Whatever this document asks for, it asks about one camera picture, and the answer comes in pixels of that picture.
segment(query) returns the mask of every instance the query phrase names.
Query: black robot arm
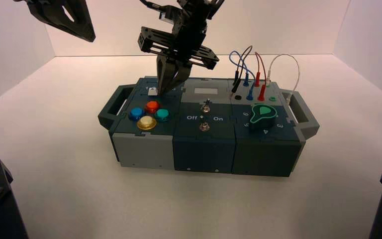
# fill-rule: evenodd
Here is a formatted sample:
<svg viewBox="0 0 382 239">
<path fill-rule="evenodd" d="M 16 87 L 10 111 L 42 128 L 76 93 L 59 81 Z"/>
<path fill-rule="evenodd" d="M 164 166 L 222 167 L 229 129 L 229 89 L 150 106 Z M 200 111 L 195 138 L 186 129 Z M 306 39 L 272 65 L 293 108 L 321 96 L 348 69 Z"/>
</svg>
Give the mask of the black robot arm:
<svg viewBox="0 0 382 239">
<path fill-rule="evenodd" d="M 86 41 L 96 38 L 85 0 L 23 0 L 33 16 Z M 157 54 L 158 94 L 162 95 L 188 79 L 192 65 L 213 69 L 219 61 L 202 46 L 211 19 L 224 0 L 177 0 L 181 8 L 140 0 L 160 12 L 159 19 L 173 24 L 172 33 L 141 28 L 138 44 L 143 52 Z"/>
<path fill-rule="evenodd" d="M 138 44 L 143 52 L 157 54 L 158 94 L 162 95 L 188 79 L 192 65 L 213 69 L 219 61 L 202 46 L 211 19 L 224 0 L 177 0 L 182 9 L 140 0 L 160 12 L 159 19 L 173 24 L 172 33 L 141 28 Z"/>
</svg>

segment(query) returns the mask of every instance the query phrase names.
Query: white wall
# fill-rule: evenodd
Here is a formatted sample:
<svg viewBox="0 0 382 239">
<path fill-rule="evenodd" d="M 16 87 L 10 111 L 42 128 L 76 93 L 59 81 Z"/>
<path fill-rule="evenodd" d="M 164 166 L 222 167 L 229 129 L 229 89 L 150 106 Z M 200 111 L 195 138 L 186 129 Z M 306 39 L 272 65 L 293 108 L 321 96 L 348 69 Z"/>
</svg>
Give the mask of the white wall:
<svg viewBox="0 0 382 239">
<path fill-rule="evenodd" d="M 382 0 L 351 1 L 334 53 L 382 89 Z"/>
<path fill-rule="evenodd" d="M 54 55 L 44 24 L 25 2 L 0 0 L 0 95 Z"/>
<path fill-rule="evenodd" d="M 153 0 L 177 5 L 175 0 Z M 349 0 L 226 0 L 209 21 L 204 45 L 229 54 L 253 44 L 262 53 L 332 53 Z M 97 38 L 76 39 L 48 27 L 57 56 L 143 55 L 141 26 L 171 31 L 139 0 L 87 0 Z"/>
</svg>

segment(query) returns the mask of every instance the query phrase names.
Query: red cable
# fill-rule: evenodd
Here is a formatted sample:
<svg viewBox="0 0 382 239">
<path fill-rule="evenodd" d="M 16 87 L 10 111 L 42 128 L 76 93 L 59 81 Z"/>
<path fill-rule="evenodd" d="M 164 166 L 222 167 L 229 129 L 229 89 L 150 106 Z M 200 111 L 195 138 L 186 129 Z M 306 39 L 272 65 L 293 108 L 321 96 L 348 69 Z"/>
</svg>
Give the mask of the red cable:
<svg viewBox="0 0 382 239">
<path fill-rule="evenodd" d="M 261 64 L 263 65 L 263 71 L 264 71 L 264 85 L 266 85 L 266 84 L 267 84 L 267 75 L 266 75 L 266 68 L 264 67 L 263 59 L 262 59 L 261 56 L 258 54 L 258 52 L 256 52 L 256 56 L 257 56 L 257 61 L 258 61 L 258 58 L 260 58 Z"/>
<path fill-rule="evenodd" d="M 260 58 L 261 60 L 261 64 L 263 65 L 263 71 L 264 71 L 264 85 L 261 87 L 261 90 L 260 90 L 260 95 L 258 96 L 258 100 L 259 101 L 264 101 L 264 92 L 266 91 L 266 85 L 267 85 L 267 75 L 266 75 L 266 68 L 264 67 L 264 63 L 263 63 L 263 59 L 261 58 L 261 56 L 255 52 L 256 56 L 257 56 L 257 61 L 258 61 L 258 58 Z"/>
<path fill-rule="evenodd" d="M 257 59 L 257 64 L 258 64 L 258 71 L 257 71 L 256 82 L 255 82 L 254 86 L 259 87 L 260 86 L 260 60 L 258 59 L 257 56 L 256 56 L 256 59 Z"/>
</svg>

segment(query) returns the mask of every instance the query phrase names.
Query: gold button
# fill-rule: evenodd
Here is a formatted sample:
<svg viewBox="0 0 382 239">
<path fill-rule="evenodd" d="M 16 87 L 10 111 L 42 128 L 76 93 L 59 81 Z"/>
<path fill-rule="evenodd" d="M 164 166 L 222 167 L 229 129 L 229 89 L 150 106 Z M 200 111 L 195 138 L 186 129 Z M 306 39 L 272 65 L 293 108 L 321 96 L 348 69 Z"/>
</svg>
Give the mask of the gold button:
<svg viewBox="0 0 382 239">
<path fill-rule="evenodd" d="M 137 122 L 137 127 L 141 130 L 151 130 L 156 125 L 157 121 L 150 116 L 144 116 Z"/>
</svg>

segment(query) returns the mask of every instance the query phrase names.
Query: blue connector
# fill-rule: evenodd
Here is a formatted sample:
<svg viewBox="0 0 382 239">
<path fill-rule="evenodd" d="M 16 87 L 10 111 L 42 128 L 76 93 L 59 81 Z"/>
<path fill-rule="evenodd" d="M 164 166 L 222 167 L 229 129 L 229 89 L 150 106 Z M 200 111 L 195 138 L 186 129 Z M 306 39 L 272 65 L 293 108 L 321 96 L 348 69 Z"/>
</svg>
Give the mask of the blue connector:
<svg viewBox="0 0 382 239">
<path fill-rule="evenodd" d="M 245 81 L 244 81 L 244 84 L 243 84 L 243 86 L 245 86 L 245 87 L 250 86 L 250 83 L 248 83 L 248 78 L 249 78 L 249 75 L 248 75 L 248 72 L 247 72 L 247 73 L 245 73 Z"/>
<path fill-rule="evenodd" d="M 254 85 L 255 81 L 253 82 L 253 85 L 251 86 L 250 90 L 248 91 L 247 100 L 252 101 L 254 99 L 253 97 L 253 91 L 254 91 Z"/>
</svg>

